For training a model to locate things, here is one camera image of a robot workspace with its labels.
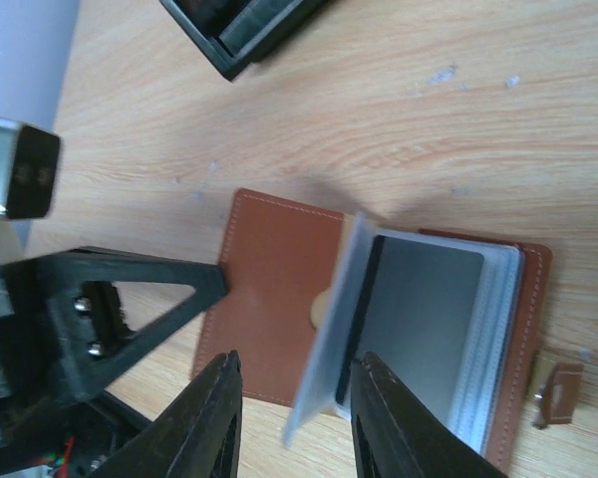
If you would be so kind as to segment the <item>brown leather card holder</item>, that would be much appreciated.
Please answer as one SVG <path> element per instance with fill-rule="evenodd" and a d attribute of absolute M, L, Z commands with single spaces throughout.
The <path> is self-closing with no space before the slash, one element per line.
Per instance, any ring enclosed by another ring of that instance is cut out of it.
<path fill-rule="evenodd" d="M 219 253 L 228 293 L 205 315 L 195 371 L 239 352 L 248 397 L 285 405 L 284 440 L 321 412 L 361 442 L 352 364 L 376 354 L 417 402 L 501 471 L 523 403 L 567 424 L 583 365 L 544 352 L 552 265 L 542 244 L 380 226 L 241 188 Z"/>

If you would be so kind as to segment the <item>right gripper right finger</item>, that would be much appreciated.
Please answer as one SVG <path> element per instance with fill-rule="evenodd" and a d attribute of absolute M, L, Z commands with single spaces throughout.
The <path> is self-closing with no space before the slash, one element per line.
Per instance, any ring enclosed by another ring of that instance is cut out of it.
<path fill-rule="evenodd" d="M 351 366 L 359 477 L 502 477 L 443 426 L 375 354 Z"/>

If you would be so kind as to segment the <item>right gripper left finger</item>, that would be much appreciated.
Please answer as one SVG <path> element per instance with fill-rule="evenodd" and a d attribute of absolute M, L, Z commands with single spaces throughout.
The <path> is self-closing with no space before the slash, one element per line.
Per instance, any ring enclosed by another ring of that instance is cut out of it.
<path fill-rule="evenodd" d="M 107 459 L 94 477 L 235 477 L 242 375 L 238 352 L 221 353 L 142 433 Z"/>

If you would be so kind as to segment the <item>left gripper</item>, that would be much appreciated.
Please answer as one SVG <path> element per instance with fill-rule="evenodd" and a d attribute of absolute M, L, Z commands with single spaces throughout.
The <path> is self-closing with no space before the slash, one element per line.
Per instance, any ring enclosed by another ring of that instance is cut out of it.
<path fill-rule="evenodd" d="M 35 263 L 0 266 L 0 473 L 91 473 L 150 425 L 105 389 L 173 395 L 183 340 L 227 287 L 215 264 L 122 251 Z"/>

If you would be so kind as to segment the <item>black vip card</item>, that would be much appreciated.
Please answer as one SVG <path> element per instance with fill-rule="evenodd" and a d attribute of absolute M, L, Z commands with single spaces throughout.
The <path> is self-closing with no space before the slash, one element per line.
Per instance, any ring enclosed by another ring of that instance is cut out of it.
<path fill-rule="evenodd" d="M 448 423 L 484 264 L 465 241 L 377 236 L 347 358 L 376 354 Z"/>

